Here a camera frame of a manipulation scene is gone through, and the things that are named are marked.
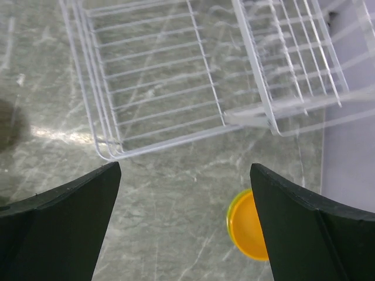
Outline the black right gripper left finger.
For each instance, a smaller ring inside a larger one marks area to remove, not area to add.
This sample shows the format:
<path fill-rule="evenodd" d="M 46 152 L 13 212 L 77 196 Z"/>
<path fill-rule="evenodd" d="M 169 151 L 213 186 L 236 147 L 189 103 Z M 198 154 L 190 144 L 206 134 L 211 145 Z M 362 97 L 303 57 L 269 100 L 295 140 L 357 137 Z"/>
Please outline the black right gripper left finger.
<path fill-rule="evenodd" d="M 91 280 L 120 180 L 111 162 L 1 206 L 1 280 Z"/>

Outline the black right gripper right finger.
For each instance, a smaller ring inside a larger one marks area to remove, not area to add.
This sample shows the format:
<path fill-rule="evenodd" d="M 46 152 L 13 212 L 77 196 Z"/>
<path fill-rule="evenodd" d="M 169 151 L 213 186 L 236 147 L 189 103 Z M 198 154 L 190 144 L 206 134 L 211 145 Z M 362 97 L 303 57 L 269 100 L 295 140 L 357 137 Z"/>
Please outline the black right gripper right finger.
<path fill-rule="evenodd" d="M 374 280 L 374 213 L 259 163 L 250 180 L 274 280 Z"/>

